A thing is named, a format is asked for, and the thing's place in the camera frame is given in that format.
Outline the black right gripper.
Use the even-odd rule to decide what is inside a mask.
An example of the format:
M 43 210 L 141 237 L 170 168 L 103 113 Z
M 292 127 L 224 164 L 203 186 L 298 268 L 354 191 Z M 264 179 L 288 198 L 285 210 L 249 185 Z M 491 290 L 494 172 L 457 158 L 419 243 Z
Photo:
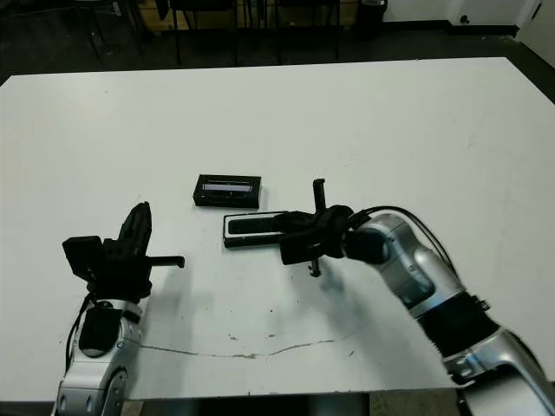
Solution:
M 322 274 L 320 257 L 343 256 L 341 240 L 354 214 L 347 205 L 326 205 L 324 183 L 325 179 L 314 179 L 312 183 L 315 213 L 285 211 L 274 217 L 276 228 L 286 228 L 282 241 L 311 241 L 309 270 L 313 277 Z

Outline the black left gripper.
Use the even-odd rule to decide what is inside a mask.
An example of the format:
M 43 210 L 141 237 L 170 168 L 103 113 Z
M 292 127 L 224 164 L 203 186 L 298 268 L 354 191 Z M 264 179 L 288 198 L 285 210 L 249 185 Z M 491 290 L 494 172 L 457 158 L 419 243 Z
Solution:
M 150 257 L 150 204 L 138 203 L 123 222 L 118 239 L 99 237 L 87 248 L 83 279 L 97 299 L 141 300 L 150 295 L 154 267 L 185 267 L 183 256 Z

